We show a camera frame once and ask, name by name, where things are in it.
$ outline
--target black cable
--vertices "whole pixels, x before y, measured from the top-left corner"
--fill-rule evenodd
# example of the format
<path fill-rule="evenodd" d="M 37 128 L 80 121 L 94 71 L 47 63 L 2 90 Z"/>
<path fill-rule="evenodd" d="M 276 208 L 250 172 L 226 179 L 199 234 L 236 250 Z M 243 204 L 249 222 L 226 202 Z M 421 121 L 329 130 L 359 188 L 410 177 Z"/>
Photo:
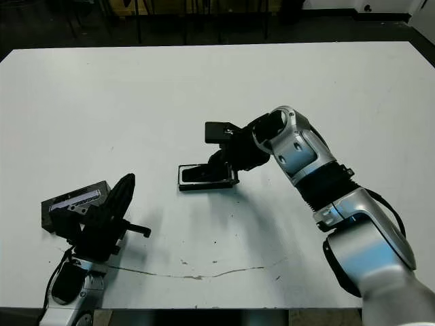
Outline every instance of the black cable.
<path fill-rule="evenodd" d="M 63 256 L 62 256 L 62 259 L 60 260 L 60 263 L 56 266 L 52 275 L 50 276 L 50 279 L 48 280 L 47 287 L 46 287 L 46 294 L 45 294 L 44 299 L 43 299 L 42 312 L 36 320 L 36 326 L 39 325 L 39 322 L 43 319 L 44 315 L 46 314 L 47 306 L 48 306 L 48 290 L 50 289 L 50 285 L 53 281 L 53 278 L 57 274 L 57 272 L 60 270 L 60 268 L 62 267 L 62 264 L 64 263 L 64 261 L 67 260 L 67 258 L 71 259 L 71 254 L 73 253 L 74 247 L 75 247 L 75 245 L 71 246 L 69 249 L 67 249 L 63 253 Z"/>
<path fill-rule="evenodd" d="M 394 208 L 388 203 L 388 201 L 382 198 L 381 195 L 370 189 L 366 188 L 366 190 L 374 200 L 380 202 L 383 206 L 387 207 L 393 213 L 394 217 L 396 218 L 397 224 L 399 225 L 400 232 L 403 234 L 404 237 L 406 237 L 405 225 L 403 224 L 402 219 L 400 218 L 399 214 L 394 210 Z"/>

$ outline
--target table surface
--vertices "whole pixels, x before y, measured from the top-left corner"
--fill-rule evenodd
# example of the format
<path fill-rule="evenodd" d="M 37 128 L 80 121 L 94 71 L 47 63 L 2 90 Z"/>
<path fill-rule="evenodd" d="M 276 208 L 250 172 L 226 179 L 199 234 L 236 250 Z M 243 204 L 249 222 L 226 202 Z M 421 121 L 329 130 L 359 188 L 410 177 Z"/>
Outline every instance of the table surface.
<path fill-rule="evenodd" d="M 104 308 L 345 308 L 312 212 L 274 161 L 180 193 L 205 121 L 306 115 L 355 180 L 400 212 L 435 290 L 435 70 L 405 42 L 14 50 L 0 63 L 0 306 L 40 307 L 67 243 L 41 201 L 136 174 Z"/>

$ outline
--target crack line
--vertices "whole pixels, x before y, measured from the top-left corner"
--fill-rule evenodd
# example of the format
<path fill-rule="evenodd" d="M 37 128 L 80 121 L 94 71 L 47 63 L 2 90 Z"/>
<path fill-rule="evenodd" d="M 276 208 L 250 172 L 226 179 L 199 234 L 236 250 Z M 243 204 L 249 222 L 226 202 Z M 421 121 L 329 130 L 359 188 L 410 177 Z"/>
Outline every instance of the crack line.
<path fill-rule="evenodd" d="M 232 274 L 232 273 L 236 273 L 236 272 L 244 272 L 246 270 L 264 270 L 264 269 L 276 266 L 285 260 L 287 260 L 287 257 L 284 257 L 283 259 L 280 259 L 279 261 L 276 261 L 275 263 L 273 263 L 272 265 L 269 265 L 269 266 L 256 266 L 256 267 L 248 267 L 248 268 L 239 268 L 237 270 L 229 270 L 227 272 L 219 273 L 216 275 L 198 275 L 198 276 L 192 276 L 192 275 L 180 276 L 180 275 L 169 275 L 169 274 L 157 274 L 157 273 L 142 272 L 140 270 L 132 270 L 130 268 L 123 268 L 123 267 L 117 267 L 117 266 L 111 266 L 111 265 L 107 265 L 107 267 L 114 268 L 116 270 L 126 270 L 128 272 L 140 273 L 140 274 L 144 274 L 144 275 L 148 275 L 148 276 L 169 277 L 169 278 L 191 278 L 192 280 L 203 280 L 204 278 L 215 278 L 215 277 L 220 277 L 223 275 Z"/>

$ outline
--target silver arm link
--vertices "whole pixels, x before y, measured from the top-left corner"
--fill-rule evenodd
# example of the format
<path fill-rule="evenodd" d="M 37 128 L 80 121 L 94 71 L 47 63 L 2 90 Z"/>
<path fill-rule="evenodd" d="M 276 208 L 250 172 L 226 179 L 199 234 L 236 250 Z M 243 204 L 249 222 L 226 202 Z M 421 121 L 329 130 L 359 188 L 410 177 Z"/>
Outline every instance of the silver arm link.
<path fill-rule="evenodd" d="M 273 111 L 277 110 L 284 128 L 256 145 L 274 155 L 298 187 L 305 177 L 336 159 L 306 117 L 290 107 Z M 339 265 L 338 269 L 331 265 L 337 279 L 344 273 L 358 288 L 365 326 L 435 326 L 435 294 L 415 278 L 411 246 L 369 193 L 352 185 L 355 189 L 314 213 L 318 225 L 335 229 L 324 250 Z"/>
<path fill-rule="evenodd" d="M 48 309 L 39 323 L 40 326 L 92 326 L 94 310 L 101 307 L 104 292 L 103 277 L 107 266 L 92 261 L 74 258 L 74 265 L 88 271 L 80 292 L 72 302 L 63 302 L 52 295 L 57 280 L 54 277 L 48 292 Z"/>

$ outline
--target robotic arm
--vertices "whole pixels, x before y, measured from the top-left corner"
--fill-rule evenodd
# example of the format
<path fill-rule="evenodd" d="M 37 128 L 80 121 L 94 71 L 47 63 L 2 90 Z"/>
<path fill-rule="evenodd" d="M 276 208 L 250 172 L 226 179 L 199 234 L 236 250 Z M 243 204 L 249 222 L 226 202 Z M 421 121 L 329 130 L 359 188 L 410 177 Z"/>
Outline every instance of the robotic arm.
<path fill-rule="evenodd" d="M 42 227 L 67 239 L 65 251 L 48 281 L 39 326 L 92 326 L 101 306 L 110 255 L 126 231 L 148 238 L 151 229 L 124 219 L 133 198 L 135 175 L 110 190 L 105 181 L 42 202 Z"/>
<path fill-rule="evenodd" d="M 308 119 L 278 107 L 240 129 L 207 122 L 206 143 L 220 150 L 207 164 L 179 167 L 179 188 L 232 187 L 238 170 L 250 170 L 275 157 L 290 182 L 314 211 L 327 235 L 323 250 L 341 287 L 362 298 L 366 326 L 435 325 L 435 294 L 414 275 L 415 258 L 400 230 L 377 201 L 376 193 L 351 180 Z"/>

